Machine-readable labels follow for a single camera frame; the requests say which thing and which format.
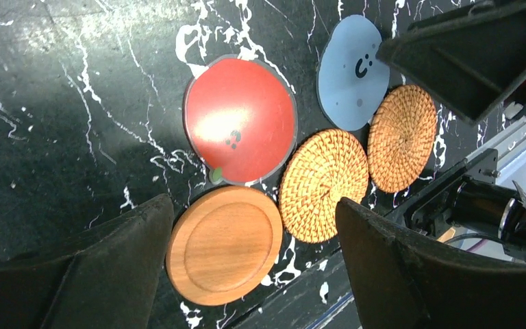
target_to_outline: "round wooden plate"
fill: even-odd
[[[222,305],[261,283],[282,236],[279,211],[265,194],[247,187],[220,188],[181,216],[168,244],[166,270],[191,302]]]

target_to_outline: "black marble table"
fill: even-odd
[[[332,127],[319,108],[315,76],[342,17],[363,14],[383,38],[394,38],[413,21],[467,4],[0,0],[0,260],[99,225],[159,193],[171,196],[180,215],[211,190],[181,107],[193,75],[219,56],[257,58],[278,72],[295,94],[299,145]],[[410,81],[392,72],[391,88],[404,83]],[[421,178],[394,195],[370,184],[363,204],[387,213],[506,124],[497,110],[471,127],[439,105],[438,135]],[[354,134],[366,145],[368,126]],[[277,200],[282,171],[252,187]],[[220,307],[185,300],[162,272],[149,327],[228,326],[338,246],[337,239],[311,245],[285,233],[261,285]]]

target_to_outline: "rattan coaster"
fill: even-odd
[[[367,188],[368,162],[358,140],[343,130],[319,132],[295,152],[281,181],[284,225],[301,241],[326,241],[338,233],[336,204],[342,197],[362,201]]]
[[[414,85],[394,89],[372,120],[368,164],[374,183],[387,193],[402,191],[424,169],[436,135],[430,95]]]

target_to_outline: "purple cable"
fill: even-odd
[[[481,247],[483,247],[487,243],[487,240],[479,240],[476,244],[474,244],[472,247],[468,248],[466,251],[468,252],[476,252]]]

